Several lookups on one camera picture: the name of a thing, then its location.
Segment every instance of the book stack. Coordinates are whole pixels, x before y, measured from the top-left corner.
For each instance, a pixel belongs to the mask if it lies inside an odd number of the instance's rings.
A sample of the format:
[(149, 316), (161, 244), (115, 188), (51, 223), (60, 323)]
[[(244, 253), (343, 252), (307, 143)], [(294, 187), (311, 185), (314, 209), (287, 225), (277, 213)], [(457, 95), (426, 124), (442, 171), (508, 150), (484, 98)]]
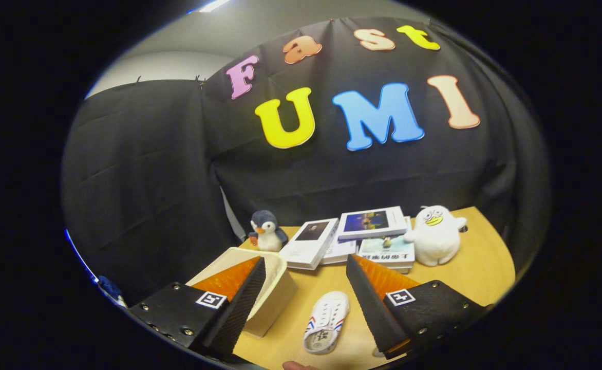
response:
[(407, 274), (416, 260), (414, 245), (404, 240), (410, 229), (411, 218), (400, 207), (349, 212), (340, 217), (337, 239), (356, 242), (359, 256)]
[(400, 207), (343, 213), (304, 223), (279, 255), (288, 267), (314, 270), (357, 254), (407, 274), (416, 260), (413, 244), (404, 240), (410, 229), (411, 218)]
[[(411, 229), (411, 218), (404, 218)], [(358, 255), (372, 262), (381, 263), (385, 267), (408, 274), (416, 260), (416, 249), (413, 243), (407, 243), (404, 236), (372, 237), (362, 239)]]

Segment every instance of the ceiling light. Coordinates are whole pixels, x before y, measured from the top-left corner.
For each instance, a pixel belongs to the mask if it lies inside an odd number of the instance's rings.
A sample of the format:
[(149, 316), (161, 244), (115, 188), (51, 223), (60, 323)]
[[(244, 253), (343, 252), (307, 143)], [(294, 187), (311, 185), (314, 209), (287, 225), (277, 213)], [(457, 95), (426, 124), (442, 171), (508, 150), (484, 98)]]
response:
[(218, 7), (220, 7), (223, 4), (226, 4), (228, 2), (228, 0), (214, 0), (214, 2), (211, 2), (207, 5), (205, 5), (204, 7), (198, 9), (198, 12), (202, 12), (202, 13), (208, 13), (211, 12), (214, 9), (217, 9)]

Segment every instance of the stuffed animal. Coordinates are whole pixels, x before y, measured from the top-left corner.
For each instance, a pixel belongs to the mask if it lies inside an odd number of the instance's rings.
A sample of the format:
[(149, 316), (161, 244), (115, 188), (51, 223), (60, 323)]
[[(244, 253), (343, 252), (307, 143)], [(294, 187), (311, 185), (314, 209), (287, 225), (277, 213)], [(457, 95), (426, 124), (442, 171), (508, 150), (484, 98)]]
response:
[(461, 245), (459, 230), (467, 219), (454, 217), (443, 206), (423, 206), (416, 217), (416, 227), (404, 234), (405, 241), (416, 246), (416, 260), (426, 266), (447, 263)]
[(257, 238), (256, 245), (261, 251), (280, 251), (288, 240), (285, 232), (278, 227), (276, 216), (270, 211), (256, 211), (251, 216), (251, 227), (255, 231), (249, 233), (251, 242)]

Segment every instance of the blue stripe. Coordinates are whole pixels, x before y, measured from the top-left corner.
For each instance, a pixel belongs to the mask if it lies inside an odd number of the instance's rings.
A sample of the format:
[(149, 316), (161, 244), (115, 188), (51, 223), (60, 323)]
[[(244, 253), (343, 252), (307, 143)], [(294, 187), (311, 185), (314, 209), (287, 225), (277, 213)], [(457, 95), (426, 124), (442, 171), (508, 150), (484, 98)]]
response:
[(87, 263), (84, 262), (84, 258), (82, 258), (82, 256), (80, 255), (80, 253), (78, 252), (78, 249), (75, 248), (75, 244), (73, 243), (73, 239), (70, 238), (70, 233), (68, 232), (68, 229), (66, 230), (66, 238), (68, 239), (68, 241), (70, 242), (70, 245), (73, 246), (73, 250), (75, 251), (75, 253), (78, 255), (78, 258), (80, 258), (80, 260), (82, 261), (85, 269), (87, 270), (87, 272), (90, 274), (90, 277), (92, 279), (92, 281), (94, 283), (97, 283), (98, 278), (95, 276), (95, 274), (91, 271), (91, 269), (89, 268), (89, 266), (87, 266)]

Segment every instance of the plush toy beak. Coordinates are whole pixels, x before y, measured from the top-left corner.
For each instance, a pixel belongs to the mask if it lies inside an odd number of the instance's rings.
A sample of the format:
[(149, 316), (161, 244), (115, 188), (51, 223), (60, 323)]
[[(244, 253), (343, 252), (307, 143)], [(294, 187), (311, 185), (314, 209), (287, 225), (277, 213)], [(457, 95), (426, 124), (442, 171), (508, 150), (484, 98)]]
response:
[(432, 217), (431, 220), (426, 221), (426, 224), (429, 226), (435, 226), (442, 222), (442, 216), (440, 217)]

